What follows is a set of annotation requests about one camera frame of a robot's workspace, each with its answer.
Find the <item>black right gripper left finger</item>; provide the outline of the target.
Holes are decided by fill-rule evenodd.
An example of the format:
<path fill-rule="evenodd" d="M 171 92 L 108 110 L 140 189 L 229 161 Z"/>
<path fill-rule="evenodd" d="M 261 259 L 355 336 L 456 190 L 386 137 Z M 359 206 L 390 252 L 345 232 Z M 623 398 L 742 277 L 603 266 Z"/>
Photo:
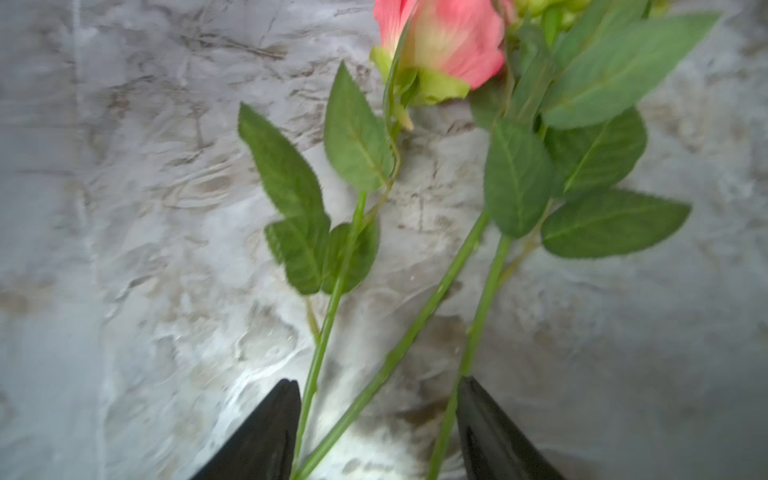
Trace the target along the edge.
<path fill-rule="evenodd" d="M 292 471 L 299 384 L 280 380 L 192 480 L 283 480 Z"/>

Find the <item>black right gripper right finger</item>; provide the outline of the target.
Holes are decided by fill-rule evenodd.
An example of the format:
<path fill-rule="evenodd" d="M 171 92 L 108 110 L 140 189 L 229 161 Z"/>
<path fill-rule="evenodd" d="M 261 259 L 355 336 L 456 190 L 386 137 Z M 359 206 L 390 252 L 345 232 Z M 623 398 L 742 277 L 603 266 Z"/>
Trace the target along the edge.
<path fill-rule="evenodd" d="M 564 480 L 473 377 L 459 381 L 456 420 L 470 480 Z"/>

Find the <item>pink rose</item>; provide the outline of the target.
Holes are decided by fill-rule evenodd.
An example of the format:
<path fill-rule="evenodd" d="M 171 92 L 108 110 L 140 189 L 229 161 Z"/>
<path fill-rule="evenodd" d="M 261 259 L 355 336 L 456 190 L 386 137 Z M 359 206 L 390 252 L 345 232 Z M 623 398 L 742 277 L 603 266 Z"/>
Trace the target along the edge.
<path fill-rule="evenodd" d="M 513 38 L 514 30 L 525 23 L 537 24 L 540 22 L 543 13 L 549 9 L 554 8 L 557 13 L 556 22 L 562 28 L 572 26 L 577 16 L 583 12 L 588 4 L 578 4 L 573 2 L 554 2 L 547 1 L 544 3 L 532 3 L 525 5 L 521 14 L 517 15 L 516 20 L 506 29 L 503 50 L 505 54 L 505 64 L 500 72 L 489 80 L 482 87 L 472 91 L 466 99 L 470 101 L 472 108 L 472 115 L 477 126 L 485 129 L 488 133 L 486 126 L 489 119 L 491 110 L 500 103 L 504 95 L 505 90 L 509 86 L 509 74 L 511 73 L 511 63 L 513 55 L 516 51 L 516 43 Z M 653 3 L 652 13 L 654 16 L 661 15 Z M 715 17 L 715 23 L 717 21 L 717 15 L 712 12 L 701 12 L 692 14 L 710 14 Z M 439 304 L 444 299 L 448 289 L 454 283 L 461 268 L 465 265 L 469 259 L 472 250 L 480 240 L 483 232 L 489 226 L 494 226 L 489 223 L 485 217 L 484 210 L 475 222 L 470 234 L 467 236 L 464 244 L 456 254 L 453 262 L 451 263 L 448 271 L 442 278 L 439 286 L 435 290 L 434 294 L 430 297 L 427 304 L 419 312 L 416 319 L 409 326 L 400 341 L 393 347 L 393 349 L 387 354 L 382 366 L 376 375 L 369 381 L 362 392 L 355 398 L 351 406 L 346 410 L 342 417 L 332 427 L 330 432 L 321 440 L 315 450 L 307 457 L 307 459 L 300 466 L 300 475 L 298 478 L 306 479 L 317 468 L 320 462 L 330 452 L 332 447 L 339 441 L 343 433 L 352 425 L 352 423 L 359 417 L 363 409 L 373 400 L 374 396 L 381 390 L 384 384 L 394 374 L 396 368 L 403 361 L 408 351 L 416 343 L 419 335 L 426 328 L 429 319 L 436 311 Z"/>
<path fill-rule="evenodd" d="M 487 221 L 500 233 L 457 378 L 475 362 L 492 303 L 537 249 L 595 260 L 651 248 L 691 213 L 685 202 L 621 187 L 648 134 L 638 102 L 715 23 L 710 14 L 654 16 L 648 1 L 592 1 L 560 27 L 554 8 L 516 28 L 509 86 L 490 113 L 484 165 Z"/>
<path fill-rule="evenodd" d="M 268 247 L 297 293 L 329 297 L 324 318 L 310 323 L 314 353 L 291 478 L 300 475 L 303 440 L 341 300 L 368 276 L 378 253 L 378 213 L 403 165 L 398 137 L 412 128 L 408 109 L 463 99 L 496 76 L 517 11 L 511 1 L 378 1 L 373 15 L 380 42 L 370 58 L 383 81 L 382 110 L 373 111 L 349 68 L 340 65 L 323 125 L 326 158 L 357 196 L 348 222 L 332 223 L 315 171 L 280 130 L 251 106 L 238 109 L 238 135 L 280 215 L 265 227 Z"/>

